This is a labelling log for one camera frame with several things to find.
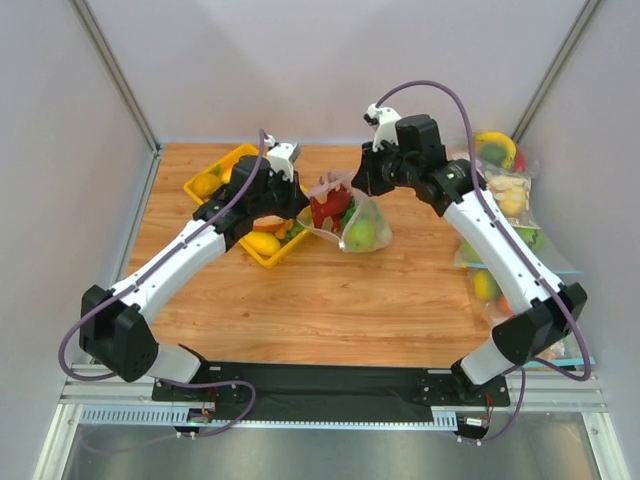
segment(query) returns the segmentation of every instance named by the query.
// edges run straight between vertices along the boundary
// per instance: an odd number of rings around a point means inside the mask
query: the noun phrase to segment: yellow plastic basket
[[[198,205],[202,205],[205,202],[205,200],[203,198],[198,197],[198,195],[196,195],[191,188],[194,180],[198,175],[202,173],[213,173],[214,175],[216,174],[219,175],[220,173],[226,171],[228,168],[231,168],[238,160],[240,160],[241,157],[245,155],[257,155],[257,154],[258,154],[258,149],[255,146],[246,144],[246,143],[243,145],[240,145],[239,147],[237,147],[236,149],[234,149],[233,151],[229,152],[227,155],[222,157],[217,162],[209,165],[207,168],[205,168],[201,172],[198,172],[196,175],[190,178],[184,184],[184,191],[187,192],[187,195],[189,195]],[[302,185],[301,185],[301,188],[303,191],[306,191],[306,188],[303,187]],[[300,242],[302,242],[310,234],[311,232],[309,232],[309,230],[303,230],[298,235],[296,235],[293,238],[293,240],[291,240],[284,247],[278,250],[275,253],[275,255],[273,255],[272,257],[263,257],[262,255],[260,255],[253,248],[251,248],[251,246],[244,240],[244,238],[241,238],[239,243],[240,245],[242,245],[242,248],[244,248],[247,252],[249,252],[249,255],[255,258],[260,265],[262,265],[265,268],[273,268],[280,261],[282,261],[282,259],[286,257],[291,251],[293,251],[293,249],[296,248],[300,244]]]

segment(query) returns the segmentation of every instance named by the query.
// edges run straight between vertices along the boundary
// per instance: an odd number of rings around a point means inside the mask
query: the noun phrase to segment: black base
[[[504,377],[497,377],[475,398],[460,400],[448,370],[394,367],[343,367],[211,362],[209,379],[245,380],[257,392],[249,420],[313,422],[428,422],[431,406],[509,405]],[[188,390],[170,385],[155,386],[152,398],[160,402],[217,400],[216,419],[231,420],[246,406],[247,388]]]

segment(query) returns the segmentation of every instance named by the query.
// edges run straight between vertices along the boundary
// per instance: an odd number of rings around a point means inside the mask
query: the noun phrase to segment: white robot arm
[[[463,387],[473,391],[564,338],[570,328],[539,280],[544,278],[551,285],[575,319],[586,302],[585,291],[577,283],[565,286],[542,264],[509,225],[484,183],[481,195],[487,205],[481,203],[473,188],[469,162],[447,160],[436,122],[428,115],[403,118],[395,110],[375,104],[364,118],[376,133],[373,142],[363,145],[353,186],[369,195],[382,195],[397,186],[413,188],[420,200],[431,205],[470,243],[514,313],[492,329],[484,344],[452,366]],[[493,218],[487,214],[487,207]],[[538,278],[514,252],[496,223],[535,265]]]
[[[266,160],[256,156],[240,159],[230,183],[198,208],[182,232],[146,265],[109,290],[94,285],[85,292],[83,315],[135,285],[80,329],[80,346],[124,380],[147,375],[190,382],[202,359],[185,347],[155,341],[149,326],[158,312],[196,272],[246,235],[254,219],[265,215],[295,218],[309,204],[293,167],[300,154],[298,145],[277,143],[273,137],[266,144],[271,147]],[[261,164],[251,188],[219,221],[207,225],[238,193],[257,161]]]

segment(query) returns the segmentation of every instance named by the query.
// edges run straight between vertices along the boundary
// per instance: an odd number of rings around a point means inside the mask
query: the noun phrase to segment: wooden table
[[[184,182],[233,147],[166,148],[131,271],[195,210]],[[313,186],[324,171],[355,170],[359,161],[359,147],[307,146],[296,168]],[[450,366],[488,336],[466,273],[453,267],[456,233],[408,190],[378,201],[394,233],[389,248],[345,254],[310,237],[266,270],[237,245],[169,301],[153,323],[156,338],[216,360]]]

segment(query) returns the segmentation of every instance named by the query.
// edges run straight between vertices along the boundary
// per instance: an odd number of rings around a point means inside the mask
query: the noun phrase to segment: white wall
[[[640,3],[604,2],[525,137],[545,162],[536,218],[585,272],[580,324],[632,478],[640,478],[639,24]]]
[[[370,138],[366,107],[417,78],[454,88],[477,128],[511,131],[582,3],[90,0],[161,141],[253,140],[264,126],[319,143]],[[444,94],[393,104],[459,138]]]
[[[0,2],[0,62],[0,476],[26,479],[58,344],[114,273],[150,152],[67,2]]]

